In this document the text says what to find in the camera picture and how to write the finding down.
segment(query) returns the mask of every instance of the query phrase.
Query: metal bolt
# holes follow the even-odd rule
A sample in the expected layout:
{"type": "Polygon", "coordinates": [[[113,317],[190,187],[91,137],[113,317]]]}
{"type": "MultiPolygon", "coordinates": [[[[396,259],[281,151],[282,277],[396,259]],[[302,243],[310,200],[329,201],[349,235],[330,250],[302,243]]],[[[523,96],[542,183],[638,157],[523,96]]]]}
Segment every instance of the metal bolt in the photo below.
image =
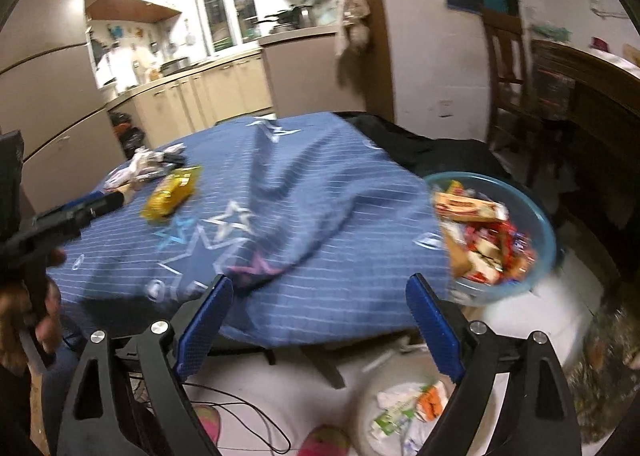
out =
{"type": "Polygon", "coordinates": [[[169,323],[167,321],[154,322],[151,325],[151,331],[156,335],[161,335],[169,329],[169,323]]]}
{"type": "Polygon", "coordinates": [[[106,336],[107,334],[102,330],[94,331],[91,334],[91,342],[94,344],[99,344],[104,340],[106,336]]]}
{"type": "Polygon", "coordinates": [[[532,338],[534,341],[536,341],[538,344],[545,344],[546,341],[548,341],[548,337],[546,336],[546,334],[542,331],[534,331],[532,338]]]}
{"type": "Polygon", "coordinates": [[[469,329],[476,335],[484,335],[486,333],[486,324],[482,321],[473,321],[469,325],[469,329]]]}

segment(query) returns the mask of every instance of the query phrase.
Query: wooden table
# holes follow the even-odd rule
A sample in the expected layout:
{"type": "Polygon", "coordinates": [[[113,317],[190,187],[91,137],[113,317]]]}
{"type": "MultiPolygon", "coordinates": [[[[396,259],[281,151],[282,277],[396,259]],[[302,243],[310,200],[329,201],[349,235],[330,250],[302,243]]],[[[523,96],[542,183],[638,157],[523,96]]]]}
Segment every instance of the wooden table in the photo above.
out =
{"type": "Polygon", "coordinates": [[[631,226],[620,231],[601,210],[588,180],[595,175],[602,178],[607,166],[624,168],[630,184],[640,176],[640,78],[564,44],[532,40],[531,49],[537,65],[575,80],[566,118],[602,144],[603,155],[613,159],[602,162],[596,154],[592,162],[581,167],[582,171],[577,172],[580,190],[560,195],[560,213],[568,211],[583,221],[607,248],[623,277],[631,277],[640,257],[640,238],[632,230],[632,222],[640,223],[638,208],[631,226]]]}

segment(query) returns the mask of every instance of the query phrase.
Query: blue plastic basin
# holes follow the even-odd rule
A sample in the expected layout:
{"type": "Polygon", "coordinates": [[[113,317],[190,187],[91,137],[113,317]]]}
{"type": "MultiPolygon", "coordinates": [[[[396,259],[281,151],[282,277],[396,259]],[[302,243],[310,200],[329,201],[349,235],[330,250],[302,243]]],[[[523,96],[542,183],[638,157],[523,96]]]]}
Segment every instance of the blue plastic basin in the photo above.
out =
{"type": "Polygon", "coordinates": [[[460,278],[450,285],[449,300],[465,306],[484,306],[505,297],[526,293],[554,267],[556,262],[556,235],[543,211],[523,192],[511,185],[471,172],[439,172],[424,178],[431,191],[444,192],[451,181],[459,181],[465,189],[475,189],[489,199],[504,203],[509,219],[530,237],[536,251],[536,262],[520,282],[504,282],[494,286],[460,278]]]}

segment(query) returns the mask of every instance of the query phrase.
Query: pink slipper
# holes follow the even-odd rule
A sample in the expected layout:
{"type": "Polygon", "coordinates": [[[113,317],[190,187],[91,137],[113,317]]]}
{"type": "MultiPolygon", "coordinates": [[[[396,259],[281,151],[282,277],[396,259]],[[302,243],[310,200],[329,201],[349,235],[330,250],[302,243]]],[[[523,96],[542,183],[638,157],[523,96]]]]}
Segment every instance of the pink slipper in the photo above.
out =
{"type": "Polygon", "coordinates": [[[321,425],[302,442],[298,456],[347,456],[349,437],[337,427],[321,425]]]}
{"type": "Polygon", "coordinates": [[[200,424],[204,427],[204,430],[209,435],[209,439],[213,442],[213,445],[218,445],[220,439],[220,430],[222,429],[222,419],[217,409],[211,406],[204,406],[197,404],[193,406],[200,424]]]}

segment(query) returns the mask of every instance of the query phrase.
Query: countertop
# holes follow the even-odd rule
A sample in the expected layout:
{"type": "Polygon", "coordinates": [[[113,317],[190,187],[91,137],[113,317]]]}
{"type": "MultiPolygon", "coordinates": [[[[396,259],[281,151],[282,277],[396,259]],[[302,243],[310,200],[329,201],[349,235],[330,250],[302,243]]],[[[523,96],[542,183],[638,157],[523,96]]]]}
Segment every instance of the countertop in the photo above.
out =
{"type": "Polygon", "coordinates": [[[305,39],[309,37],[317,37],[321,35],[335,35],[338,31],[337,25],[331,26],[313,26],[311,28],[301,28],[300,30],[289,30],[288,32],[274,33],[258,39],[260,46],[270,46],[271,44],[279,44],[281,42],[305,39]]]}
{"type": "Polygon", "coordinates": [[[140,93],[143,93],[147,90],[162,86],[163,84],[167,84],[172,81],[176,81],[183,77],[188,77],[189,75],[200,73],[210,68],[215,68],[216,66],[222,66],[223,64],[226,64],[228,62],[232,62],[252,55],[258,55],[261,51],[262,49],[260,48],[260,46],[258,44],[255,44],[254,46],[246,46],[243,49],[234,51],[233,53],[227,55],[217,56],[211,58],[210,60],[202,61],[196,67],[191,68],[187,71],[181,71],[180,73],[168,75],[167,77],[162,77],[157,81],[148,82],[146,84],[142,84],[142,86],[136,86],[135,88],[127,90],[117,96],[115,99],[107,102],[107,104],[105,104],[102,109],[107,111],[112,110],[113,108],[129,100],[131,97],[135,97],[136,95],[139,95],[140,93]]]}

